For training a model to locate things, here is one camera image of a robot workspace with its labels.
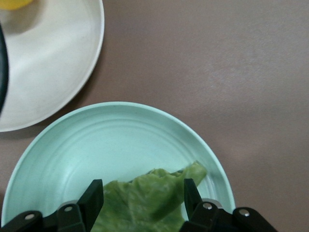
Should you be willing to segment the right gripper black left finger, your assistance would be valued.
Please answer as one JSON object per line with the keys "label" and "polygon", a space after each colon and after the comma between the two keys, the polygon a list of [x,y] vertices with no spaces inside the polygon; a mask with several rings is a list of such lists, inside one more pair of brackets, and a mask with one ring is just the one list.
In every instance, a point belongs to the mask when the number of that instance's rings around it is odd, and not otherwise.
{"label": "right gripper black left finger", "polygon": [[104,203],[101,179],[91,182],[82,196],[57,210],[58,232],[91,231]]}

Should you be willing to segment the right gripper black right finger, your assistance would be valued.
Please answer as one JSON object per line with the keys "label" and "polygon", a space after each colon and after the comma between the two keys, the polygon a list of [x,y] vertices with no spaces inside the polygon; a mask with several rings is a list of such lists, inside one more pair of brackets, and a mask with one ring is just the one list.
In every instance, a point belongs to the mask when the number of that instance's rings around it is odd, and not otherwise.
{"label": "right gripper black right finger", "polygon": [[213,200],[201,198],[193,179],[184,180],[184,205],[188,220],[181,232],[232,232],[232,216]]}

